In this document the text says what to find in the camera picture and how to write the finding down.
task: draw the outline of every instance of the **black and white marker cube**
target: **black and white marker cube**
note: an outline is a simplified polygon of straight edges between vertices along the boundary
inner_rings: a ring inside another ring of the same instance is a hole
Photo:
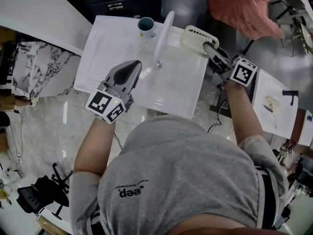
[[[284,158],[284,157],[286,157],[286,156],[288,156],[288,151],[282,151],[282,157]]]
[[[112,124],[126,110],[120,98],[100,90],[90,94],[86,109],[94,117],[109,124]]]
[[[251,83],[257,69],[258,67],[256,65],[247,59],[242,58],[236,63],[230,79],[244,86],[248,86]]]

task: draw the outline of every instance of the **black clip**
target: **black clip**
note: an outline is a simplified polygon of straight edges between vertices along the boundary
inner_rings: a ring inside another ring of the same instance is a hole
[[[283,90],[283,96],[292,96],[290,105],[293,106],[293,98],[295,96],[299,97],[299,91],[285,91],[285,90]]]

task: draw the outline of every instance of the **gray t-shirt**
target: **gray t-shirt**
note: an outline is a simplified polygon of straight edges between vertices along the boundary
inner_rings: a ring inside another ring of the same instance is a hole
[[[255,166],[273,175],[277,216],[287,179],[264,138],[247,138],[238,147],[186,119],[145,121],[129,134],[102,178],[88,172],[72,175],[74,234],[87,234],[87,219],[99,208],[107,235],[163,235],[204,213],[260,228],[259,196],[264,192]]]

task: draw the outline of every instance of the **wrist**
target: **wrist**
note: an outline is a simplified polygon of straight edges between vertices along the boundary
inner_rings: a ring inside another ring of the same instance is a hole
[[[106,122],[104,122],[98,118],[95,118],[93,122],[95,125],[102,127],[102,128],[115,129],[115,121],[112,124],[108,124],[108,123],[106,123]]]
[[[244,90],[244,87],[239,83],[228,80],[227,84],[225,85],[225,89],[228,92],[228,91],[232,91],[232,90]]]

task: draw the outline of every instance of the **floor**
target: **floor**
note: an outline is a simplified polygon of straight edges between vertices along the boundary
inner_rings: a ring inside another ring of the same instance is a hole
[[[185,28],[189,24],[203,27],[207,11],[207,0],[163,0],[163,15],[175,10],[174,26]],[[284,8],[281,5],[269,7],[270,17],[275,17]],[[248,44],[249,39],[236,30],[220,22],[213,22],[209,32],[216,35],[221,46],[230,54],[238,54]],[[313,62],[311,55],[305,55],[301,43],[295,41],[294,52],[292,45],[285,44],[272,38],[262,38],[256,41],[247,54],[247,58],[266,70],[290,89],[300,91],[300,107],[313,112]],[[93,117],[84,109],[88,95],[77,93],[71,96],[40,98],[36,107],[24,107],[19,111],[22,114],[22,147],[21,147],[21,116],[8,113],[12,121],[11,132],[8,131],[10,157],[18,163],[17,153],[22,154],[22,162],[17,166],[25,174],[31,172],[35,176],[51,175],[51,165],[58,162],[63,171],[69,172],[73,168],[74,159],[79,146],[90,127]],[[210,105],[216,100],[216,91],[208,81],[203,81],[201,93],[196,106],[193,121],[204,129],[208,129],[216,121],[216,113],[209,111]],[[123,144],[127,135],[142,121],[151,117],[149,112],[133,105],[128,113],[122,115],[116,122],[116,134]],[[213,133],[220,134],[229,140],[235,141],[231,120],[221,116],[222,126],[216,127]],[[277,146],[283,142],[271,135],[267,140]],[[109,161],[120,152],[116,140],[113,141]]]

